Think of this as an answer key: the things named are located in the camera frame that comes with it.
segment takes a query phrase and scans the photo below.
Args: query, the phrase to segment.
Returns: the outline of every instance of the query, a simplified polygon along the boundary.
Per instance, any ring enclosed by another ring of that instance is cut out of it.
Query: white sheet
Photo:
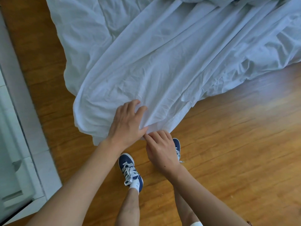
[[[47,0],[75,125],[98,144],[137,98],[141,128],[170,132],[198,100],[301,61],[301,1],[249,1]]]

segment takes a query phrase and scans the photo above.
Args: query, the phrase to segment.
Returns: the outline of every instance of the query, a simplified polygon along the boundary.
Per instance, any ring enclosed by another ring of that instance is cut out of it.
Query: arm
[[[248,226],[183,167],[177,158],[171,135],[166,131],[145,134],[150,161],[171,182],[204,226]]]
[[[101,142],[88,161],[38,211],[27,226],[82,225],[89,205],[120,153],[140,139],[147,127],[139,130],[142,106],[134,112],[138,100],[118,107],[108,137]]]

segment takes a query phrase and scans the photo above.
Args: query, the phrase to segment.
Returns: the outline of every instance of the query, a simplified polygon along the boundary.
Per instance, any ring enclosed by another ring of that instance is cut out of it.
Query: white shorts
[[[190,226],[203,226],[201,222],[194,222],[192,225]]]

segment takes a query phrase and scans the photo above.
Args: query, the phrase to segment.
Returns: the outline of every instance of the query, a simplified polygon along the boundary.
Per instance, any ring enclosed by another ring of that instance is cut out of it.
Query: foot
[[[133,158],[128,153],[123,153],[119,156],[118,164],[126,178],[124,184],[130,188],[135,188],[140,193],[143,187],[143,179],[136,171]]]
[[[175,143],[175,151],[177,152],[177,156],[178,156],[178,160],[180,161],[181,158],[181,145],[180,145],[180,141],[177,138],[173,138],[172,139],[173,142]]]

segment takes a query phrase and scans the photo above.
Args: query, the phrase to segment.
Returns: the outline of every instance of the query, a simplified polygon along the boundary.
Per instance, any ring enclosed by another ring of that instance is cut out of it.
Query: hand
[[[146,106],[141,106],[135,113],[135,107],[139,103],[139,100],[126,102],[116,110],[107,139],[123,148],[122,150],[134,144],[148,130],[148,127],[139,130],[142,116],[148,109]]]
[[[175,143],[167,131],[157,131],[145,134],[146,152],[149,160],[166,177],[169,178],[176,173],[180,166]]]

